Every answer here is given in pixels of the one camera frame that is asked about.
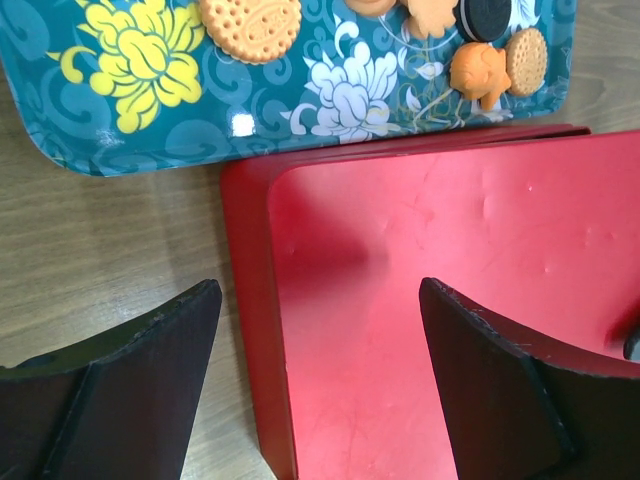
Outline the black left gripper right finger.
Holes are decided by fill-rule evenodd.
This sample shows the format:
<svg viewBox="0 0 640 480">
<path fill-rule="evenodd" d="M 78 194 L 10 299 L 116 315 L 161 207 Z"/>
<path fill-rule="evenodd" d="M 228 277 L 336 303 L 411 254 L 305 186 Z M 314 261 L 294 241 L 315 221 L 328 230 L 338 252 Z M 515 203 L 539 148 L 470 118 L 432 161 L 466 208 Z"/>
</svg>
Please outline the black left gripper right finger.
<svg viewBox="0 0 640 480">
<path fill-rule="evenodd" d="M 435 278 L 421 316 L 461 479 L 635 479 L 639 367 L 554 339 Z"/>
</svg>

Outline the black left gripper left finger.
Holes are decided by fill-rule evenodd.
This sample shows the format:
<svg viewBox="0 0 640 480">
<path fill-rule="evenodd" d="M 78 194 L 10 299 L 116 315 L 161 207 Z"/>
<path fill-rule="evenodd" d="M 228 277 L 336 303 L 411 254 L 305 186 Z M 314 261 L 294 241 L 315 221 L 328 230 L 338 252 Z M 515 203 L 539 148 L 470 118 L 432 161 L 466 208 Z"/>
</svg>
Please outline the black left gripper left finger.
<svg viewBox="0 0 640 480">
<path fill-rule="evenodd" d="M 1 370 L 4 479 L 178 479 L 222 293 L 154 310 Z"/>
</svg>

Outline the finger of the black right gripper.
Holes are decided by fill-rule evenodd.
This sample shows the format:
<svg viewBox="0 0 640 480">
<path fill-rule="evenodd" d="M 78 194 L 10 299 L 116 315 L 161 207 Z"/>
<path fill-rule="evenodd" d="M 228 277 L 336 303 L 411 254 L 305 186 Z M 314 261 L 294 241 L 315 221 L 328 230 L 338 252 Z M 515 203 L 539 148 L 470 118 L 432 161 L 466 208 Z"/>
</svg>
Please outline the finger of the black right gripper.
<svg viewBox="0 0 640 480">
<path fill-rule="evenodd" d="M 635 329 L 623 344 L 623 356 L 626 360 L 640 360 L 640 330 Z"/>
</svg>

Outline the red box lid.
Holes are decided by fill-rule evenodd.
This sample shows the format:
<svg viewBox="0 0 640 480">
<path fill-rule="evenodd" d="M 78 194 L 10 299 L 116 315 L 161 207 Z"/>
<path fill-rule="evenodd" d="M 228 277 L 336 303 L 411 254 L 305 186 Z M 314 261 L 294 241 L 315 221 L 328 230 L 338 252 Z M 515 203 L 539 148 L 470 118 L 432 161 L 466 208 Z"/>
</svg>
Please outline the red box lid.
<svg viewBox="0 0 640 480">
<path fill-rule="evenodd" d="M 461 479 L 426 278 L 616 359 L 639 329 L 635 131 L 277 154 L 227 166 L 220 189 L 259 446 L 279 479 Z"/>
</svg>

